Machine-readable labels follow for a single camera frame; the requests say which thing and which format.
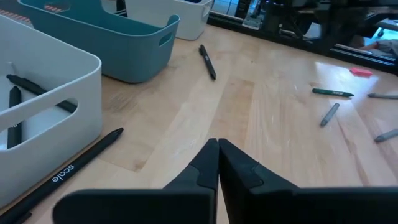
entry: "gray marker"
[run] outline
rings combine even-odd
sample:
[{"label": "gray marker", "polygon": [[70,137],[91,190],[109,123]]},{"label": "gray marker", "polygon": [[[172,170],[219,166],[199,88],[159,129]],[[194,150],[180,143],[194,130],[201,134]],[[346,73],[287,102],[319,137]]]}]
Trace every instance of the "gray marker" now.
[{"label": "gray marker", "polygon": [[331,120],[331,118],[333,117],[333,115],[335,115],[338,107],[340,106],[340,104],[335,103],[333,105],[333,107],[330,109],[330,111],[326,114],[326,116],[322,119],[321,121],[321,127],[325,127],[325,125],[328,124],[328,122]]},{"label": "gray marker", "polygon": [[383,94],[377,94],[377,93],[369,93],[368,97],[398,100],[398,95],[383,95]]},{"label": "gray marker", "polygon": [[395,136],[398,136],[398,129],[394,129],[392,131],[384,133],[384,134],[378,136],[374,141],[375,142],[383,142],[383,141],[386,141]]}]

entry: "green marker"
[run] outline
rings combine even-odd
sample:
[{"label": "green marker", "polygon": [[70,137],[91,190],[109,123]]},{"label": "green marker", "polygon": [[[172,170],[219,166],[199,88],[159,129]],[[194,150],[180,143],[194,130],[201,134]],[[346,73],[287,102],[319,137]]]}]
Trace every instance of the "green marker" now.
[{"label": "green marker", "polygon": [[322,90],[322,89],[318,89],[318,88],[313,88],[312,92],[313,93],[318,93],[318,94],[332,95],[332,96],[342,96],[342,97],[354,96],[352,93],[345,93],[345,92],[334,91],[334,90]]}]

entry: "white plastic bin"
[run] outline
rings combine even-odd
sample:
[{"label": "white plastic bin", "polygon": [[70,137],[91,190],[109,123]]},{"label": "white plastic bin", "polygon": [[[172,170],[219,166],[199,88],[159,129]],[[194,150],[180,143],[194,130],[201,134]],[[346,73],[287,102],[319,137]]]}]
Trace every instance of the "white plastic bin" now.
[{"label": "white plastic bin", "polygon": [[[28,26],[0,16],[0,208],[93,142],[102,129],[101,60]],[[7,74],[27,78],[47,93],[19,88],[9,107]],[[55,105],[78,105],[73,114]],[[7,129],[22,122],[23,143],[6,149]]]},{"label": "white plastic bin", "polygon": [[212,4],[213,0],[126,0],[126,10],[128,18],[158,27],[166,26],[176,14],[180,17],[176,37],[196,40],[205,31]]}]

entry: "black pen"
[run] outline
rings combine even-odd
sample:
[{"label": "black pen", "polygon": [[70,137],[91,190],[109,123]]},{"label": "black pen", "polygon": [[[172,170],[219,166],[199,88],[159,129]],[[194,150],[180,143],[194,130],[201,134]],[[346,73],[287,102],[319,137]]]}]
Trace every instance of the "black pen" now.
[{"label": "black pen", "polygon": [[91,160],[112,145],[123,132],[123,128],[112,131],[81,156],[60,170],[58,174],[16,203],[12,208],[0,216],[0,224],[16,224],[27,220],[32,214],[30,210],[59,188],[65,181],[75,175]]},{"label": "black pen", "polygon": [[203,46],[203,44],[200,45],[199,53],[200,53],[200,55],[203,56],[203,59],[205,59],[205,64],[206,64],[207,70],[209,71],[211,79],[216,80],[216,77],[217,77],[216,72],[214,71],[213,65],[211,64],[211,61],[209,58],[209,55],[207,54],[206,48],[205,48],[205,46]]},{"label": "black pen", "polygon": [[[12,108],[22,102],[21,91],[18,87],[14,86],[10,90],[9,107]],[[13,127],[8,128],[7,148],[10,149],[19,145],[22,142],[22,123],[15,124]]]},{"label": "black pen", "polygon": [[[38,84],[26,79],[26,78],[21,78],[17,75],[7,75],[7,78],[10,80],[10,82],[12,82],[13,84],[33,93],[36,95],[41,95],[44,94],[46,92],[48,92],[47,90],[44,90],[43,88],[41,88]],[[75,112],[75,110],[77,109],[77,106],[74,105],[73,103],[70,103],[68,101],[62,101],[61,103],[57,104],[58,107],[66,110],[69,113],[73,113]]]}]

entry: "wooden table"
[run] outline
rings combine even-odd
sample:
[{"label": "wooden table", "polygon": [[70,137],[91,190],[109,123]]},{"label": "wooden table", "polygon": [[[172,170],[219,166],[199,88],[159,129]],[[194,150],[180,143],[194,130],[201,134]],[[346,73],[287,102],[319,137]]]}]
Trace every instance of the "wooden table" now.
[{"label": "wooden table", "polygon": [[[212,26],[197,41],[176,40],[168,67],[153,80],[127,85],[103,77],[103,135],[122,126],[122,137],[26,223],[51,223],[54,204],[75,190],[161,188],[208,138],[228,138],[301,187],[397,185],[398,138],[373,139],[398,128],[398,101],[366,94],[398,94],[398,77],[374,70],[359,78],[350,74],[353,66]],[[316,95],[313,87],[355,96]],[[320,128],[336,102],[337,113]],[[222,194],[218,205],[218,223],[228,223]]]}]

